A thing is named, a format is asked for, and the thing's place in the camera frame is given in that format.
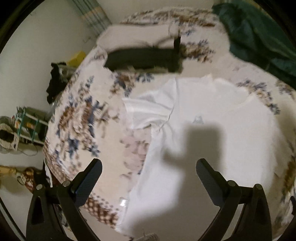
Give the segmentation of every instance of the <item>white t-shirt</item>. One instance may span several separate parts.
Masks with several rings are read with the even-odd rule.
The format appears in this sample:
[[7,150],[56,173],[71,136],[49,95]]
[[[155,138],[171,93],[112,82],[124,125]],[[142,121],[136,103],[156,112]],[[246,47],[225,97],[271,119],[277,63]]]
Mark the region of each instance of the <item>white t-shirt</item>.
[[245,88],[211,76],[172,79],[124,103],[133,129],[152,126],[142,173],[117,227],[126,235],[200,238],[219,210],[196,175],[200,158],[226,180],[260,183],[265,192],[274,172],[282,175],[275,153],[281,132],[270,110]]

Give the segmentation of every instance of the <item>brown floral pattern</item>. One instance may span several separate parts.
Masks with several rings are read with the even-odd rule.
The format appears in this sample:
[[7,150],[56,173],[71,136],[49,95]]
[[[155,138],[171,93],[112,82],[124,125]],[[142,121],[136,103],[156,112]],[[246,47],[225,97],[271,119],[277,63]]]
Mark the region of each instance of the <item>brown floral pattern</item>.
[[246,87],[249,90],[249,93],[255,93],[262,102],[275,114],[279,115],[281,113],[277,104],[274,104],[271,92],[266,90],[267,84],[261,82],[255,84],[251,80],[245,80],[237,84],[238,87]]
[[187,44],[181,44],[180,46],[181,56],[183,58],[196,59],[200,62],[211,62],[211,58],[215,53],[210,49],[209,42],[206,39],[199,41],[198,43],[188,42]]
[[294,96],[294,89],[289,86],[288,84],[286,84],[285,82],[281,81],[281,80],[277,80],[276,81],[276,87],[278,87],[280,94],[288,94],[289,96],[291,96],[291,98],[293,100],[295,100],[295,96]]
[[295,194],[296,188],[296,129],[294,129],[293,132],[295,135],[295,140],[292,142],[287,140],[291,155],[284,178],[284,187],[282,190],[283,199],[285,198],[287,193],[291,192],[291,190],[293,190],[293,193]]
[[167,21],[188,26],[214,27],[218,22],[216,15],[207,9],[170,8],[168,10],[145,11],[131,15],[122,23],[159,24]]
[[134,185],[134,176],[140,175],[142,172],[150,142],[150,128],[135,131],[126,129],[125,136],[120,140],[120,143],[125,147],[123,152],[123,164],[130,170],[128,173],[122,174],[121,176],[128,180],[129,191]]
[[[45,158],[48,161],[48,167],[50,168],[54,177],[59,181],[59,183],[63,183],[66,180],[71,180],[65,173],[61,171],[61,166],[53,159],[52,155],[49,154],[50,152],[48,151],[48,146],[48,142],[45,141],[43,152]],[[106,206],[107,204],[108,202],[104,199],[101,199],[99,196],[94,197],[91,195],[87,199],[84,208],[86,208],[88,212],[98,221],[108,224],[110,227],[114,228],[116,221],[118,220],[117,212],[119,210],[115,210],[114,212],[112,210],[113,207],[111,206],[108,208],[108,206]]]

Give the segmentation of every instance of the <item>pillow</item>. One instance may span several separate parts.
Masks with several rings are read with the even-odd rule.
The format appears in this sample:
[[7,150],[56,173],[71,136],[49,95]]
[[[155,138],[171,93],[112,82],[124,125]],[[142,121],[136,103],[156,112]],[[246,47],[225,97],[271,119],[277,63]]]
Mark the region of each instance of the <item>pillow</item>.
[[119,24],[108,29],[97,39],[97,45],[107,53],[128,48],[174,48],[178,27],[168,24],[134,26]]

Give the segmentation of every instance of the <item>patterned fabric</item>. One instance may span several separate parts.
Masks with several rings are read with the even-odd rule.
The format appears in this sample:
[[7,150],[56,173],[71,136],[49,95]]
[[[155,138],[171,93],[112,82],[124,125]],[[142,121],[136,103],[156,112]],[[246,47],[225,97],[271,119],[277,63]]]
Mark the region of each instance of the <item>patterned fabric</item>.
[[96,36],[99,36],[111,24],[96,0],[71,0],[71,2]]
[[33,193],[33,191],[36,188],[36,182],[34,180],[34,172],[35,171],[38,171],[38,170],[35,169],[34,167],[28,167],[20,175],[20,178],[21,178],[22,182],[24,183],[25,187],[31,193]]
[[20,138],[17,135],[17,133],[15,133],[14,130],[5,123],[0,123],[0,132],[1,132],[1,138],[0,138],[1,148],[4,148],[5,150],[17,150],[18,143],[20,141]]
[[123,23],[178,26],[182,34],[183,71],[112,73],[103,68],[107,54],[95,47],[73,75],[49,122],[44,155],[51,172],[62,183],[72,180],[93,158],[101,159],[103,173],[84,207],[100,222],[114,228],[123,211],[120,199],[127,199],[137,182],[150,143],[149,128],[126,128],[122,98],[159,88],[172,77],[212,73],[213,77],[222,77],[256,93],[277,117],[289,141],[287,171],[282,177],[272,173],[272,188],[265,190],[274,236],[280,234],[291,219],[290,197],[295,194],[295,91],[257,66],[231,55],[222,23],[208,10],[164,8],[133,14]]

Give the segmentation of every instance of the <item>white cloth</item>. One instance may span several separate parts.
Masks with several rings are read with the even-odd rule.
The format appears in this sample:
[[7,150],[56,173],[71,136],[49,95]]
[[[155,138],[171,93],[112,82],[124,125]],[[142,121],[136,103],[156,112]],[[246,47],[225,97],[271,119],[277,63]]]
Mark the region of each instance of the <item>white cloth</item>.
[[52,188],[53,187],[52,174],[50,172],[50,169],[48,168],[47,160],[44,158],[43,161],[44,161],[45,173],[46,173],[46,176],[48,177],[48,180],[47,181],[49,182],[49,185]]
[[126,48],[174,48],[174,37],[178,36],[175,26],[112,25],[97,39],[97,45],[110,53]]
[[273,173],[282,174],[273,144],[283,137],[274,115],[245,88],[211,76],[172,79],[123,101],[132,128],[152,126],[144,168],[117,226],[126,235],[198,240],[218,211],[196,175],[200,158],[226,180],[260,183],[265,192]]

